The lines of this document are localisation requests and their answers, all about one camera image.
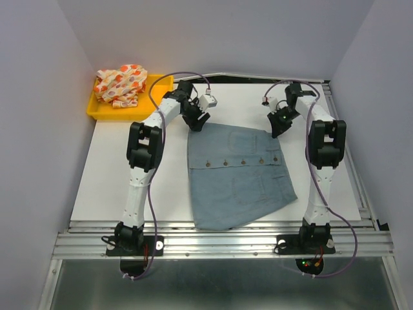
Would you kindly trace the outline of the light blue denim skirt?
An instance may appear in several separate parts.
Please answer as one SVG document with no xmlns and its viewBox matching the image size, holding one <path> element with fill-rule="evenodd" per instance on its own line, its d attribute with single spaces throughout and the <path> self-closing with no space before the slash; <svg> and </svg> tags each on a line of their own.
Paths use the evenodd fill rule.
<svg viewBox="0 0 413 310">
<path fill-rule="evenodd" d="M 297 200 L 279 140 L 264 130 L 209 123 L 189 132 L 187 167 L 198 229 L 242 226 Z"/>
</svg>

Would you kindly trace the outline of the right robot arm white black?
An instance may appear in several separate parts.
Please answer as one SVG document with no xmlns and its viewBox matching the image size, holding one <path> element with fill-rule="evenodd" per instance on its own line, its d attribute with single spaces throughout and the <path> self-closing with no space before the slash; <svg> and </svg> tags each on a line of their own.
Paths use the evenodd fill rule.
<svg viewBox="0 0 413 310">
<path fill-rule="evenodd" d="M 290 79 L 285 87 L 284 107 L 267 94 L 262 104 L 268 106 L 271 135 L 285 133 L 301 116 L 305 121 L 305 159 L 310 171 L 308 205 L 301 227 L 296 234 L 282 234 L 277 239 L 275 253 L 280 255 L 333 254 L 328 199 L 333 175 L 344 158 L 347 124 L 336 120 L 318 105 L 320 92 L 312 85 Z"/>
</svg>

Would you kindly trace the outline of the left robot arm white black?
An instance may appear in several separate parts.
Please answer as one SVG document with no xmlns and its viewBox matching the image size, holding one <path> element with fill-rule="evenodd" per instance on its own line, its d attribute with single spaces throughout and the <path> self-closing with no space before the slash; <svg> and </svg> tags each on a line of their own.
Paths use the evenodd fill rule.
<svg viewBox="0 0 413 310">
<path fill-rule="evenodd" d="M 189 81 L 180 81 L 155 105 L 155 111 L 142 122 L 133 122 L 128 134 L 126 158 L 130 167 L 128 196 L 122 219 L 109 238 L 108 256 L 140 256 L 152 237 L 144 237 L 145 203 L 152 179 L 159 168 L 165 147 L 166 127 L 181 116 L 190 130 L 199 132 L 209 119 L 207 109 L 217 105 L 208 87 L 191 98 L 195 90 Z"/>
</svg>

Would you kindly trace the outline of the yellow plastic tray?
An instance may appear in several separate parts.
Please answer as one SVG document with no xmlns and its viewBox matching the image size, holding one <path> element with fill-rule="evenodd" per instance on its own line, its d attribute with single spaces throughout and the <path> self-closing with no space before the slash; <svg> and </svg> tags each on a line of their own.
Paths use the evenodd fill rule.
<svg viewBox="0 0 413 310">
<path fill-rule="evenodd" d="M 161 76 L 161 74 L 148 75 L 145 91 L 138 94 L 138 106 L 132 108 L 112 108 L 106 103 L 98 102 L 96 95 L 92 92 L 86 108 L 86 114 L 95 120 L 101 121 L 143 121 L 156 109 L 148 93 L 149 88 Z M 164 77 L 152 88 L 151 96 L 158 106 L 160 106 L 163 96 L 173 90 L 173 84 L 174 78 L 169 76 Z"/>
</svg>

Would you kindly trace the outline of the orange floral skirt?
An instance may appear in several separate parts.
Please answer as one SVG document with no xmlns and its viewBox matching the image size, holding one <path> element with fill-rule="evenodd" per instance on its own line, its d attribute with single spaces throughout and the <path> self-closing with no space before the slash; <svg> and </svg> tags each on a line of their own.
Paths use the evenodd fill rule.
<svg viewBox="0 0 413 310">
<path fill-rule="evenodd" d="M 147 77 L 147 70 L 135 64 L 98 70 L 94 94 L 98 102 L 113 109 L 134 108 L 138 106 L 138 95 L 146 89 Z"/>
</svg>

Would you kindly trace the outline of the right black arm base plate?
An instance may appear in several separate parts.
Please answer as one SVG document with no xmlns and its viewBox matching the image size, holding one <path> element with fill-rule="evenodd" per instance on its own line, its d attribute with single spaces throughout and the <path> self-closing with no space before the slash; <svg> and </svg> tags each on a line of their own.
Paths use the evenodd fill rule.
<svg viewBox="0 0 413 310">
<path fill-rule="evenodd" d="M 298 234 L 280 234 L 274 252 L 280 255 L 335 254 L 334 246 L 328 247 L 324 240 L 304 240 Z"/>
</svg>

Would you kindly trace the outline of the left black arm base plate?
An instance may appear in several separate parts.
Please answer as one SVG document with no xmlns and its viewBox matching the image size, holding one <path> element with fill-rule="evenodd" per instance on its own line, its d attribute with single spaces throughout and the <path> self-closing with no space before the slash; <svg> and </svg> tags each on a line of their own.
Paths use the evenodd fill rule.
<svg viewBox="0 0 413 310">
<path fill-rule="evenodd" d="M 116 242 L 115 236 L 102 236 L 101 241 L 106 244 L 106 256 L 163 256 L 164 238 L 158 235 L 144 235 L 143 241 L 137 244 Z"/>
</svg>

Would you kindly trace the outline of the aluminium frame rails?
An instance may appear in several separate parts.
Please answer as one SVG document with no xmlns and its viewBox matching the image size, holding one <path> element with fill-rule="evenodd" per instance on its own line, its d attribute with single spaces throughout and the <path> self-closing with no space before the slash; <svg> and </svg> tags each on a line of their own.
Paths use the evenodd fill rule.
<svg viewBox="0 0 413 310">
<path fill-rule="evenodd" d="M 307 204 L 302 121 L 281 140 L 297 201 L 242 227 L 206 231 L 192 220 L 188 131 L 175 120 L 154 185 L 156 221 L 145 225 L 148 234 L 164 237 L 164 254 L 154 260 L 148 279 L 123 279 L 119 259 L 106 255 L 101 237 L 114 230 L 121 214 L 129 126 L 95 125 L 70 224 L 55 241 L 41 309 L 408 309 L 391 234 L 376 221 L 350 151 L 331 191 L 338 213 L 331 223 L 336 253 L 327 256 L 325 271 L 347 270 L 316 280 L 300 275 L 291 256 L 273 252 L 279 234 L 298 231 Z"/>
</svg>

